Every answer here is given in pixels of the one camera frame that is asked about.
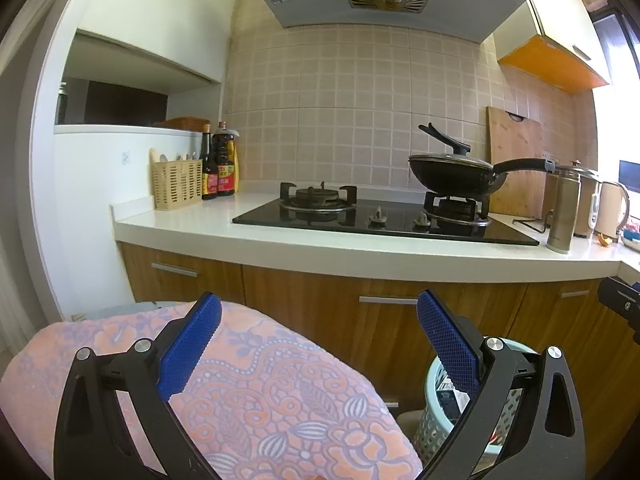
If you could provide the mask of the wooden kitchen cabinets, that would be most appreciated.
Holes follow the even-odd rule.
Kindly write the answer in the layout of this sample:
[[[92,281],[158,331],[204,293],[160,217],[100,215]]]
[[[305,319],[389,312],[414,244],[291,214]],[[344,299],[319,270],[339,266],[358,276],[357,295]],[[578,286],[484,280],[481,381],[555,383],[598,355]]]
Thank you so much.
[[[416,318],[420,282],[344,278],[242,266],[120,243],[134,299],[190,301],[213,292],[295,330],[366,376],[405,410],[424,403],[434,352]],[[595,280],[438,283],[447,307],[484,334],[560,348],[578,395],[591,479],[639,474],[639,347],[600,303]]]

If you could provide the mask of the beige electric kettle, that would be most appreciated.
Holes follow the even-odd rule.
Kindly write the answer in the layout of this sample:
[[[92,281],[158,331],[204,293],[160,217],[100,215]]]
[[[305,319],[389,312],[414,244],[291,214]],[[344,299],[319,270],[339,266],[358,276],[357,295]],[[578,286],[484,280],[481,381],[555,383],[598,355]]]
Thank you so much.
[[[602,182],[594,232],[618,240],[630,213],[628,190],[620,182]]]

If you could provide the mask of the light blue perforated basket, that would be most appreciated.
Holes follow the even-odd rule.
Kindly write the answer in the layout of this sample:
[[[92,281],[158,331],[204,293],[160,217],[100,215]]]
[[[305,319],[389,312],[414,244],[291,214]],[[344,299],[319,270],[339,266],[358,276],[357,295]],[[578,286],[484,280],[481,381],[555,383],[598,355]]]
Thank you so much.
[[[521,395],[521,389],[512,389],[509,392],[497,425],[474,472],[491,467],[497,460],[503,442],[511,430],[515,412],[520,406]],[[454,430],[454,426],[470,403],[470,397],[454,386],[439,358],[435,358],[428,369],[424,382],[424,396],[426,405],[412,443],[422,464],[427,466]]]

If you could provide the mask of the steel thermos flask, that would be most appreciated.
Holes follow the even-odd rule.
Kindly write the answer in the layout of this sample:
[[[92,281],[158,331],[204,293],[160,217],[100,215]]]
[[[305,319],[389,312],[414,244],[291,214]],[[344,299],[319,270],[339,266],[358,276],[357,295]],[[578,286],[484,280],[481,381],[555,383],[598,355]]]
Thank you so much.
[[[547,247],[554,252],[568,254],[572,244],[580,196],[580,177],[575,167],[555,169],[555,203]]]

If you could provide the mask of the wooden cutting board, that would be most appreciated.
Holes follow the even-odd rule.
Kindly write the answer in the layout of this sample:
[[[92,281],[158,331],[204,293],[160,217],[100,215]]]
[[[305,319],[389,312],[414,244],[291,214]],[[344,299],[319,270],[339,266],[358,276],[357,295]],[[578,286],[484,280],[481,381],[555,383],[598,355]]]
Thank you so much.
[[[489,161],[493,165],[508,162],[512,169],[503,185],[489,197],[489,211],[523,218],[539,218],[544,200],[543,171],[527,170],[524,160],[543,159],[542,129],[539,122],[509,113],[500,108],[487,107]]]

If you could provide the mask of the pink floral tablecloth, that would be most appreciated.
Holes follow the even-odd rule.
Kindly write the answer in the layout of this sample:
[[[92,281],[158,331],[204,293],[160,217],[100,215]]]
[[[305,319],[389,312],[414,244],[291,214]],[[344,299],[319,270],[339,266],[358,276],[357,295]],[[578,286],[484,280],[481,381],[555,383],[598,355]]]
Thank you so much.
[[[9,362],[1,409],[22,445],[53,468],[58,406],[80,348],[122,352],[188,306],[47,326]],[[186,388],[170,401],[226,479],[412,479],[422,464],[360,373],[267,315],[224,304]]]

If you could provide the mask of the black wok with lid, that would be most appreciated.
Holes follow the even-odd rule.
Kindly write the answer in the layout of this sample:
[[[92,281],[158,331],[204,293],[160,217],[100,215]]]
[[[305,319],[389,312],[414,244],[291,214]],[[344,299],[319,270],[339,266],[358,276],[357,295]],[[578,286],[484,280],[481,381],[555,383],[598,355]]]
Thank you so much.
[[[555,163],[545,158],[517,158],[491,164],[469,156],[471,147],[438,131],[430,122],[419,129],[452,148],[451,153],[414,154],[409,167],[424,188],[445,197],[482,200],[502,187],[511,172],[553,172]]]

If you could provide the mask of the white countertop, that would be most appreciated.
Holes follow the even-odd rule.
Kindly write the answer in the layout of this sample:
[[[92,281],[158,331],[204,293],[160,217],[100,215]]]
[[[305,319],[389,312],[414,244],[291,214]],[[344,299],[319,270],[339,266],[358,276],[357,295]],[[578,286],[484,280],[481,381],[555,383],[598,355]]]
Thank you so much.
[[[241,226],[233,218],[270,201],[245,193],[173,211],[152,198],[115,204],[115,240],[243,266],[348,278],[439,283],[543,283],[617,276],[639,279],[638,252],[574,240],[568,254],[544,244],[515,246],[454,240]]]

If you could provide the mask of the beige utensil holder basket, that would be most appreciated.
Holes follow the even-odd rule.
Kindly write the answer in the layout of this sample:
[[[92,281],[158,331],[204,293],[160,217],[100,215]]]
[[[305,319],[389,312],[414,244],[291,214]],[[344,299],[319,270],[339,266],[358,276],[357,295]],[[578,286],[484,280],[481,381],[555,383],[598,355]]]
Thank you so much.
[[[198,203],[202,199],[202,162],[187,158],[169,160],[149,151],[154,206],[157,210],[175,210]]]

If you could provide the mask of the orange upper cabinet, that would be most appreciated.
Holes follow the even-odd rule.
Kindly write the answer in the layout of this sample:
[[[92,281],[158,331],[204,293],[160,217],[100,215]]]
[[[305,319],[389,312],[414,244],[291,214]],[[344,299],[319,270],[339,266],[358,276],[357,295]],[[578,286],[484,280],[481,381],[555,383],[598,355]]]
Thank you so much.
[[[582,0],[527,0],[492,34],[498,62],[576,94],[606,86],[608,64]]]

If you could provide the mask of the dark soy sauce bottle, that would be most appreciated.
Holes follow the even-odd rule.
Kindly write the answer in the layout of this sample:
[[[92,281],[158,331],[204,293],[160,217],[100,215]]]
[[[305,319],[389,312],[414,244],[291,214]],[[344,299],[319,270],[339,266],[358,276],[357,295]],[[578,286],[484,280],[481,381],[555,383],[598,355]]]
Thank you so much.
[[[202,200],[213,200],[218,195],[218,167],[212,152],[209,124],[203,127],[200,159],[202,161]]]

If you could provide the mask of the black gas stove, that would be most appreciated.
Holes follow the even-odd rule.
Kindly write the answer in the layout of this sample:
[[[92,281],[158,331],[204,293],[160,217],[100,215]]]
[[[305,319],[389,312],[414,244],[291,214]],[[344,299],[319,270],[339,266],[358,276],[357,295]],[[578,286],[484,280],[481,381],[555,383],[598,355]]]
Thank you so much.
[[[420,204],[365,200],[355,185],[299,188],[280,184],[279,197],[232,219],[242,226],[314,230],[518,246],[539,243],[488,216],[486,200],[425,194]]]

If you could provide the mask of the large dark sauce bottle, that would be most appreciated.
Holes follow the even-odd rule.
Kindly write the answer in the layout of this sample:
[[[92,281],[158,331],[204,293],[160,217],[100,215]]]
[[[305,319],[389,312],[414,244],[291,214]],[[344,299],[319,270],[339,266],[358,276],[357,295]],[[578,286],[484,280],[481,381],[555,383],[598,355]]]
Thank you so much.
[[[212,150],[218,170],[217,194],[233,195],[239,186],[239,161],[236,133],[228,128],[226,122],[218,122],[217,130],[212,137]]]

